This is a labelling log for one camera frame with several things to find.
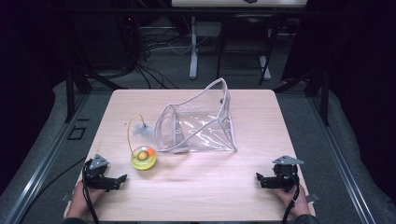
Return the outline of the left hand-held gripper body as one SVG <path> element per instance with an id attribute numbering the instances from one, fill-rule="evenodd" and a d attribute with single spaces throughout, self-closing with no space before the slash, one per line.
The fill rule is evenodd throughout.
<path id="1" fill-rule="evenodd" d="M 109 161 L 99 154 L 86 161 L 82 169 L 83 184 L 92 189 L 106 189 L 104 172 L 108 164 Z"/>

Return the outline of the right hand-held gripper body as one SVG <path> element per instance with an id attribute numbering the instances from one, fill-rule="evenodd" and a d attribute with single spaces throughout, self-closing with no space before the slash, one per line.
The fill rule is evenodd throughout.
<path id="1" fill-rule="evenodd" d="M 299 182 L 298 166 L 304 164 L 303 161 L 284 155 L 275 160 L 273 171 L 276 175 L 276 189 L 283 189 L 289 192 Z"/>

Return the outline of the person's right hand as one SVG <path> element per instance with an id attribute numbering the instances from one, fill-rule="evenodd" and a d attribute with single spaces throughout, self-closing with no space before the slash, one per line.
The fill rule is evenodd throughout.
<path id="1" fill-rule="evenodd" d="M 278 196 L 286 206 L 288 206 L 290 203 L 293 203 L 293 207 L 290 209 L 290 212 L 295 217 L 310 215 L 305 191 L 302 185 L 299 187 L 294 186 L 289 192 L 285 192 L 283 189 L 271 189 L 271 192 Z"/>

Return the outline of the person's left hand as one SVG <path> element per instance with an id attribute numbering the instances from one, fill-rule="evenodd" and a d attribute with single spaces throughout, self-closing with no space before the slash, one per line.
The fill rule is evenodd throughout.
<path id="1" fill-rule="evenodd" d="M 83 183 L 79 181 L 74 189 L 73 197 L 71 203 L 69 204 L 69 209 L 64 216 L 65 218 L 83 218 L 83 215 L 89 211 L 87 202 L 83 195 Z M 95 203 L 104 191 L 102 189 L 92 189 L 88 188 L 89 197 L 92 203 Z"/>

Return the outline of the yellow round toy with feather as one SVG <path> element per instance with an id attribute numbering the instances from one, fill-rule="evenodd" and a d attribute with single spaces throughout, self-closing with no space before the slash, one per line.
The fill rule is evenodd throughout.
<path id="1" fill-rule="evenodd" d="M 133 147 L 131 135 L 139 135 L 151 145 Z M 156 150 L 152 146 L 154 140 L 154 131 L 147 125 L 144 117 L 140 114 L 133 115 L 127 125 L 127 142 L 131 152 L 131 163 L 135 169 L 145 171 L 156 163 Z"/>

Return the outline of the clear plastic zipper bag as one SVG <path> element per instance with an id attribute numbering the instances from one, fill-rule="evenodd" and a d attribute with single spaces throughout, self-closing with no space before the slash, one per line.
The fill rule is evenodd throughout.
<path id="1" fill-rule="evenodd" d="M 236 151 L 231 118 L 231 94 L 218 78 L 190 99 L 169 104 L 155 125 L 160 152 Z"/>

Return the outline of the black metal stand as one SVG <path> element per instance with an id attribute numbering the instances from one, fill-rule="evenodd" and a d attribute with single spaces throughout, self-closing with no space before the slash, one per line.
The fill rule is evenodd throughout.
<path id="1" fill-rule="evenodd" d="M 49 17 L 54 21 L 57 29 L 54 35 L 67 68 L 65 75 L 67 102 L 65 122 L 69 122 L 77 114 L 75 89 L 78 89 L 82 94 L 90 94 L 92 92 L 90 78 L 99 81 L 111 90 L 122 90 L 122 86 L 93 70 L 81 35 L 73 20 L 73 16 L 78 9 L 70 8 L 67 5 L 67 0 L 46 0 L 46 2 L 48 3 Z"/>
<path id="2" fill-rule="evenodd" d="M 326 126 L 329 126 L 328 108 L 330 97 L 330 76 L 324 68 L 317 68 L 300 77 L 293 78 L 280 87 L 274 89 L 274 92 L 281 93 L 304 80 L 308 81 L 304 89 L 304 95 L 306 97 L 316 97 L 320 91 L 319 116 L 323 123 Z"/>

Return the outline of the black chair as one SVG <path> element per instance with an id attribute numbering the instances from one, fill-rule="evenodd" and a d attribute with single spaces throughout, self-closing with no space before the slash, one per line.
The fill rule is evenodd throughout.
<path id="1" fill-rule="evenodd" d="M 265 80 L 278 32 L 286 19 L 280 15 L 237 14 L 225 21 L 218 37 L 217 77 L 220 77 L 221 57 L 225 54 L 256 55 L 262 71 L 259 84 Z M 234 69 L 236 65 L 224 66 Z"/>

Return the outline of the white desk with legs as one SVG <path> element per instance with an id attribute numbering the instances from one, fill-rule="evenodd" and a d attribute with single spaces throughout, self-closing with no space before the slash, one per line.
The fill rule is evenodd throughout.
<path id="1" fill-rule="evenodd" d="M 307 0 L 171 0 L 177 9 L 268 9 L 268 8 L 305 8 Z M 191 16 L 191 67 L 190 78 L 197 78 L 198 48 L 196 16 Z"/>

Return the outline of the metal floor rail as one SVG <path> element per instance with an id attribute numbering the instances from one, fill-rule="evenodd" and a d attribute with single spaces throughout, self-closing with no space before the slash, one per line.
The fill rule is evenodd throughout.
<path id="1" fill-rule="evenodd" d="M 373 213 L 363 197 L 361 188 L 358 186 L 354 175 L 351 173 L 345 156 L 333 135 L 332 128 L 327 126 L 320 116 L 318 101 L 315 98 L 308 98 L 307 101 L 310 104 L 311 109 L 314 111 L 315 118 L 318 120 L 320 129 L 324 132 L 327 142 L 330 145 L 332 159 L 334 160 L 338 173 L 343 180 L 350 201 L 352 201 L 358 217 L 360 218 L 361 224 L 377 224 Z"/>
<path id="2" fill-rule="evenodd" d="M 82 95 L 77 114 L 64 120 L 57 101 L 19 171 L 0 196 L 0 224 L 60 224 L 95 131 L 94 102 Z"/>

